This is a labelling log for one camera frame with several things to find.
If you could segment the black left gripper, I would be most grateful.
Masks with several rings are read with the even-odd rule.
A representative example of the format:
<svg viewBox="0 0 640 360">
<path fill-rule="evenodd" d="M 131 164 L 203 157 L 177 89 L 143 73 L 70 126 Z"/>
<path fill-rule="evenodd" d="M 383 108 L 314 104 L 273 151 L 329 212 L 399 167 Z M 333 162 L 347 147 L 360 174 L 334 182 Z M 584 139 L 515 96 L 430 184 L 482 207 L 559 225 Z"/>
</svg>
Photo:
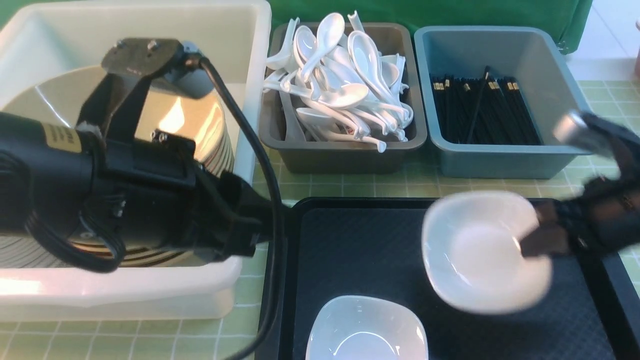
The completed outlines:
<svg viewBox="0 0 640 360">
<path fill-rule="evenodd" d="M 194 158 L 195 142 L 156 131 L 151 141 L 90 137 L 90 231 L 123 258 L 126 248 L 193 251 L 208 262 L 252 256 L 274 237 L 274 203 L 237 175 Z"/>
</svg>

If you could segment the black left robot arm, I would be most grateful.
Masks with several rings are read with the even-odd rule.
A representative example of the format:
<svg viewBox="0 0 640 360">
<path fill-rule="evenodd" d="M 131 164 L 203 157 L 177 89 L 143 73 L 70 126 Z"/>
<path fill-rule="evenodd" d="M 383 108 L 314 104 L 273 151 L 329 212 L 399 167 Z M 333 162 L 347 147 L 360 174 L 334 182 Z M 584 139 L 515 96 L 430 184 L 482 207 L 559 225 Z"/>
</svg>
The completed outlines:
<svg viewBox="0 0 640 360">
<path fill-rule="evenodd" d="M 210 173 L 195 142 L 156 130 L 119 144 L 93 132 L 1 116 L 1 232 L 25 232 L 72 267 L 113 272 L 129 248 L 253 256 L 281 240 L 288 208 L 229 171 Z"/>
</svg>

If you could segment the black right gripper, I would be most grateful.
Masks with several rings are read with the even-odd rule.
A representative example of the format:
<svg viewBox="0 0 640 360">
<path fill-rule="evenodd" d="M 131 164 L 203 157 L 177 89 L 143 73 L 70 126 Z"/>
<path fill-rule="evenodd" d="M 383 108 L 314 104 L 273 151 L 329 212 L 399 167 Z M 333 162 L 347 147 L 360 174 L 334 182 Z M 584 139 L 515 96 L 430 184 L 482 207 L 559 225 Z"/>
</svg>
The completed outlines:
<svg viewBox="0 0 640 360">
<path fill-rule="evenodd" d="M 606 256 L 639 244 L 639 178 L 593 178 L 579 196 L 537 206 L 538 226 L 520 242 L 524 258 Z"/>
</svg>

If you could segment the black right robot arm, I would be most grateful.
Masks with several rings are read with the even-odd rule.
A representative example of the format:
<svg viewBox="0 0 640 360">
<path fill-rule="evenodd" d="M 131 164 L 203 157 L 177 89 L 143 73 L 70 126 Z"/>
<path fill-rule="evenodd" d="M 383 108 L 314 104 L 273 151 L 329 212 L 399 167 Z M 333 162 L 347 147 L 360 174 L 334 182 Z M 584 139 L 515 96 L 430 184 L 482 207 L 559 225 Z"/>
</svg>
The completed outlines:
<svg viewBox="0 0 640 360">
<path fill-rule="evenodd" d="M 639 169 L 591 178 L 578 196 L 534 208 L 538 224 L 519 240 L 524 258 L 612 255 L 639 243 Z"/>
</svg>

